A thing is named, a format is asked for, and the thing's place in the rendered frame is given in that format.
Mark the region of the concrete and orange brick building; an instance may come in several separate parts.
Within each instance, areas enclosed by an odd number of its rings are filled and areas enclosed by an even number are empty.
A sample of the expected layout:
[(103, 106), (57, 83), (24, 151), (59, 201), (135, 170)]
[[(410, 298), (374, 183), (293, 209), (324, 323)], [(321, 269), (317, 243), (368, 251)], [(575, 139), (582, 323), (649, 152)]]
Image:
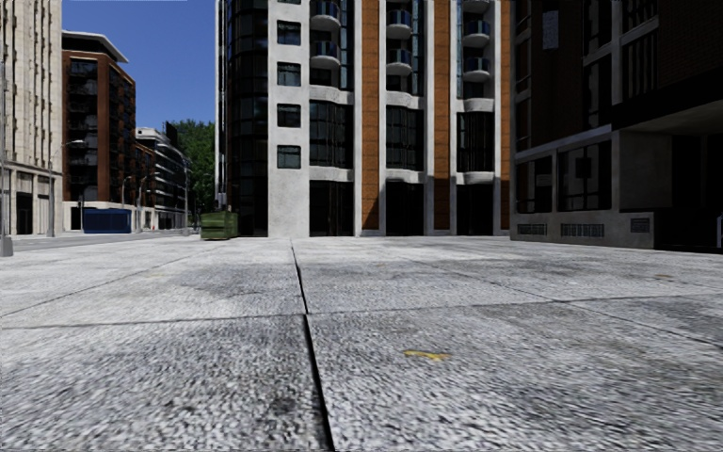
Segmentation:
[(509, 229), (507, 0), (216, 0), (217, 204), (239, 234)]

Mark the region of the green bin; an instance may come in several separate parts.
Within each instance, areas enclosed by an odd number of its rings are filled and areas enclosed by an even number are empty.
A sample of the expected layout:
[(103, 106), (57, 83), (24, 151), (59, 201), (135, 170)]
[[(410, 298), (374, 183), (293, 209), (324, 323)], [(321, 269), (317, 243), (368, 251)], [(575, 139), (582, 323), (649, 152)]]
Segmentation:
[(220, 211), (201, 215), (201, 239), (226, 240), (238, 237), (238, 215)]

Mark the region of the trees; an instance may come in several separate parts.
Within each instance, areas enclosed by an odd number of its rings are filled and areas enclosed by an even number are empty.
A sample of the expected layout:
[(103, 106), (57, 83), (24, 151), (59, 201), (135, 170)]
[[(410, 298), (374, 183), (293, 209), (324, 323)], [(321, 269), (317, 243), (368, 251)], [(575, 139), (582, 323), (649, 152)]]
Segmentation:
[(194, 213), (215, 207), (215, 125), (186, 119), (170, 123), (177, 131), (178, 147), (190, 160), (189, 206)]

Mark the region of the pale glass building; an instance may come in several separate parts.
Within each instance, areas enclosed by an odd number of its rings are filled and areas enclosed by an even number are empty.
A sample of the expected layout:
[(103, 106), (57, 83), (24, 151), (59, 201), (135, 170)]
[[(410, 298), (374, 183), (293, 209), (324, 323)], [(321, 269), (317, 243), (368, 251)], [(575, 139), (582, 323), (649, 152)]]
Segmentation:
[(143, 153), (142, 176), (146, 176), (142, 196), (143, 229), (183, 229), (185, 178), (183, 159), (190, 160), (178, 147), (176, 129), (165, 123), (159, 131), (136, 129), (136, 144)]

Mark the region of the blue booth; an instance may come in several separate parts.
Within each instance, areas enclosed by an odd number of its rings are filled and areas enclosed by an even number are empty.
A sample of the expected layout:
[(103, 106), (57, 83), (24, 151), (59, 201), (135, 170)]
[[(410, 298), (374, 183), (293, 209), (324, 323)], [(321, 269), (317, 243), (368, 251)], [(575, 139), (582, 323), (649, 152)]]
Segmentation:
[(83, 230), (86, 234), (129, 234), (132, 232), (128, 209), (85, 209)]

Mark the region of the dark brown brick building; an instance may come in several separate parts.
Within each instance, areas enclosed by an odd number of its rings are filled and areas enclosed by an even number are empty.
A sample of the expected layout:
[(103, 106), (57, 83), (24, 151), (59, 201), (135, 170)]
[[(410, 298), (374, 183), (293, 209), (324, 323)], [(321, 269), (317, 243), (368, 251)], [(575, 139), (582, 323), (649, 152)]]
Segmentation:
[(723, 0), (513, 0), (510, 234), (723, 254)]

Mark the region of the red brick building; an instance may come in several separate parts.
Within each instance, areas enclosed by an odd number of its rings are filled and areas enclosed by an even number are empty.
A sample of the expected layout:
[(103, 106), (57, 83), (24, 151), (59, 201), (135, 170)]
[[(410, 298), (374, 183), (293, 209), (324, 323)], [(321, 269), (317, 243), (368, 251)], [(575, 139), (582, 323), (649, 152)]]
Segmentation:
[(99, 33), (62, 32), (64, 227), (82, 229), (85, 209), (121, 208), (121, 182), (126, 203), (136, 194), (136, 82), (121, 66), (128, 59)]

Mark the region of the pale stone building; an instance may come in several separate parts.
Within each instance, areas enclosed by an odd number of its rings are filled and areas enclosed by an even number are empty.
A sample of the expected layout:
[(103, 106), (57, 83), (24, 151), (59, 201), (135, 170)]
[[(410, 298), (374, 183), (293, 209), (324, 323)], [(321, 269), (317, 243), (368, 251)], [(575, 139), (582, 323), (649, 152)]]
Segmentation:
[[(46, 234), (48, 159), (63, 143), (61, 0), (0, 0), (6, 67), (7, 233)], [(62, 229), (62, 156), (53, 161)]]

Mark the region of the grey pole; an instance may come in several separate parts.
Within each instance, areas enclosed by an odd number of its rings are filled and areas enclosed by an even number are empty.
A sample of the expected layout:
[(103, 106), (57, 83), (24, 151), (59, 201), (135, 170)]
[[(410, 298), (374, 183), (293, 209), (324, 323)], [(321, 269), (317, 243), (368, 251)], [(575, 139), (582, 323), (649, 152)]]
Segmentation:
[(6, 67), (4, 43), (0, 38), (0, 257), (14, 254), (11, 238), (8, 236), (8, 200), (6, 199), (7, 175), (6, 152)]

